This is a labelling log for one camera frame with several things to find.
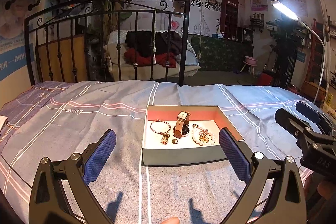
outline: screw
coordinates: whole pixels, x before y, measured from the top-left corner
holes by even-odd
[[[42,164],[46,164],[48,162],[48,158],[47,157],[44,157],[41,159],[41,163]]]
[[[293,158],[292,156],[288,156],[288,157],[287,157],[287,161],[288,161],[289,163],[293,163],[293,162],[294,162],[294,158]]]
[[[80,155],[79,153],[73,153],[73,154],[71,155],[71,159],[72,159],[72,160],[78,160],[80,156],[81,156],[81,155]]]
[[[264,154],[261,153],[261,152],[255,152],[255,153],[254,153],[254,157],[255,157],[256,159],[258,159],[258,160],[261,160],[261,159],[264,158]]]

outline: lamp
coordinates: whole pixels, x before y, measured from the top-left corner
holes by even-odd
[[[301,24],[303,27],[305,27],[308,30],[310,30],[318,38],[318,40],[321,42],[321,44],[323,46],[323,49],[324,49],[324,53],[326,53],[326,47],[325,47],[322,39],[317,35],[317,33],[315,33],[306,24],[304,24],[301,21],[301,19],[291,9],[289,9],[286,5],[282,4],[280,1],[277,1],[277,0],[272,0],[271,4],[275,8],[277,8],[281,13],[285,14],[286,16],[288,16],[289,18],[291,18],[293,20],[297,20],[299,22],[299,24]],[[321,77],[320,77],[319,87],[317,88],[317,92],[316,92],[316,95],[315,95],[315,98],[314,98],[314,102],[313,102],[314,104],[316,102],[316,98],[317,98],[317,95],[319,93],[319,89],[320,89],[320,86],[321,86],[322,77],[323,77],[323,73],[324,73],[325,62],[326,62],[326,55],[324,54],[323,64],[322,64],[322,71],[321,71]]]

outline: shelf bracket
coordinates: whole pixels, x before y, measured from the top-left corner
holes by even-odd
[[[36,3],[34,3],[34,4],[29,4],[29,5],[28,5],[28,11],[30,12],[34,7],[38,6],[38,5],[40,4],[40,1],[41,1],[41,0],[37,0]]]
[[[16,0],[9,0],[5,4],[5,9],[9,10],[11,8],[11,5],[15,2]]]

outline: lamp head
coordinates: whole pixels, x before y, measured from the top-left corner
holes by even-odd
[[[291,9],[289,9],[286,5],[282,4],[280,1],[272,0],[271,4],[289,18],[293,20],[300,20],[300,18]]]

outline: rope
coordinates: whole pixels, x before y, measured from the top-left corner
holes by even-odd
[[[203,6],[201,5],[201,25],[200,25],[200,30],[199,30],[199,50],[197,53],[197,59],[198,61],[201,59],[201,42],[202,42],[202,10]]]
[[[154,49],[153,49],[153,65],[156,64],[156,58],[155,58],[155,52],[156,52],[156,46],[155,46],[155,37],[156,37],[156,4],[157,4],[158,0],[155,0],[155,11],[154,11],[154,39],[153,39],[153,43],[154,43]]]

